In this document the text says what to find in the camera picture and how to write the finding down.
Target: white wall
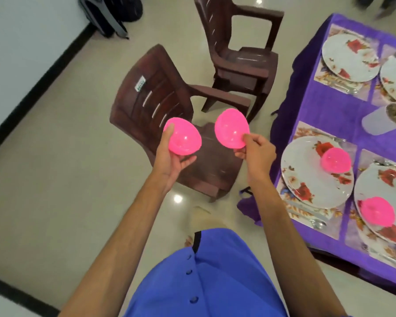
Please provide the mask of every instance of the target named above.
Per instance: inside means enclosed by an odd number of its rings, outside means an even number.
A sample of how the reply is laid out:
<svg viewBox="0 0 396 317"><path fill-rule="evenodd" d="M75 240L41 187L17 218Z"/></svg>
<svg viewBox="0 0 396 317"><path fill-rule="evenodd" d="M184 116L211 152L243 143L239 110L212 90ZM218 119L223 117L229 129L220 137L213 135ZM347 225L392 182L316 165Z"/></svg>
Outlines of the white wall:
<svg viewBox="0 0 396 317"><path fill-rule="evenodd" d="M12 301L0 296L0 316L3 317L38 317L37 314L16 305Z"/></svg>
<svg viewBox="0 0 396 317"><path fill-rule="evenodd" d="M87 23L77 0L0 0L0 124Z"/></svg>

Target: person's left arm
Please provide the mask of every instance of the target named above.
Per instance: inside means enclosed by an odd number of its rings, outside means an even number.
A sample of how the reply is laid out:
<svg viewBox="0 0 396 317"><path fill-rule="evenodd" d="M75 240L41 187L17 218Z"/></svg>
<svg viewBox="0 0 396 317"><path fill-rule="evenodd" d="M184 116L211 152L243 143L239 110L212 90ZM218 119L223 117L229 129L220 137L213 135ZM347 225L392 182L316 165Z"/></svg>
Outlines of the person's left arm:
<svg viewBox="0 0 396 317"><path fill-rule="evenodd" d="M182 169L195 161L169 151L173 126L163 133L153 170L120 224L63 307L60 317L116 317L133 280L166 193Z"/></svg>

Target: person's left hand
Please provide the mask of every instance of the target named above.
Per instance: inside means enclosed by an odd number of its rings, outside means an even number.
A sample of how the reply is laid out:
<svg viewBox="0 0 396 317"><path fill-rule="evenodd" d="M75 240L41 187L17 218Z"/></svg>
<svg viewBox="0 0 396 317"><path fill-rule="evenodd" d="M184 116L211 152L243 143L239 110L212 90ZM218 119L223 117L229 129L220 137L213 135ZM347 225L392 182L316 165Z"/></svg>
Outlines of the person's left hand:
<svg viewBox="0 0 396 317"><path fill-rule="evenodd" d="M180 171L189 166L197 158L195 155L188 158L169 151L169 140L173 131L174 124L170 124L163 132L152 169L152 174L155 175L158 180L165 182L165 194L173 187Z"/></svg>

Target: brown plastic chair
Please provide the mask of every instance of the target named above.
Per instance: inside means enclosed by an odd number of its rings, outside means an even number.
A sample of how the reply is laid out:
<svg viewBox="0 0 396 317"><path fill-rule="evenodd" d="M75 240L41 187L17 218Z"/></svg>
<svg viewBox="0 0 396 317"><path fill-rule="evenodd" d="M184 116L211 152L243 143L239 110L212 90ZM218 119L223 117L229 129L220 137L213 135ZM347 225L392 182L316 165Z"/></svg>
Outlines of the brown plastic chair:
<svg viewBox="0 0 396 317"><path fill-rule="evenodd" d="M255 95L247 120L251 122L263 106L276 77L278 55L273 48L284 12L258 7L236 5L232 0L195 0L207 36L211 60L216 69L213 88ZM272 23L266 47L229 49L232 35L232 16L244 15L269 20ZM207 112L215 100L206 100Z"/></svg>
<svg viewBox="0 0 396 317"><path fill-rule="evenodd" d="M191 96L199 95L243 109L250 100L221 90L188 85L162 45L151 48L128 72L111 108L110 122L132 137L145 150L151 165L166 121L181 117L192 121ZM178 179L182 185L211 196L230 191L242 160L216 139L214 123L196 127L202 136L197 160Z"/></svg>

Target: beige floor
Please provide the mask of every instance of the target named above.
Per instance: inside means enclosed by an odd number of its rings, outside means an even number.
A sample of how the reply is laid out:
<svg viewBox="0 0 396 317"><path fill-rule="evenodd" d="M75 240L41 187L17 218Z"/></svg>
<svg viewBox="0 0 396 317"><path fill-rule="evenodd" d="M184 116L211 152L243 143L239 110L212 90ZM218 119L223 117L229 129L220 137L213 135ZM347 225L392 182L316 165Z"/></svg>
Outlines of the beige floor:
<svg viewBox="0 0 396 317"><path fill-rule="evenodd" d="M256 5L256 0L234 0ZM396 13L374 21L381 0L366 12L352 0L261 0L285 10L274 50L280 63L274 89L251 128L269 134L269 114L285 97L293 59L332 12L340 12L396 35ZM214 73L193 0L143 0L144 16L127 25L130 41L95 35L0 147L0 279L62 307L112 233L151 167L140 147L108 122L124 75L141 55L162 43L186 82L211 85ZM269 23L234 18L232 48L263 46ZM226 108L201 113L194 122L215 121ZM201 205L222 218L274 275L262 229L236 208L246 186L244 169L232 192L208 199L175 185L157 217L127 304L147 272L182 247L188 209ZM348 313L396 316L396 297L321 264Z"/></svg>

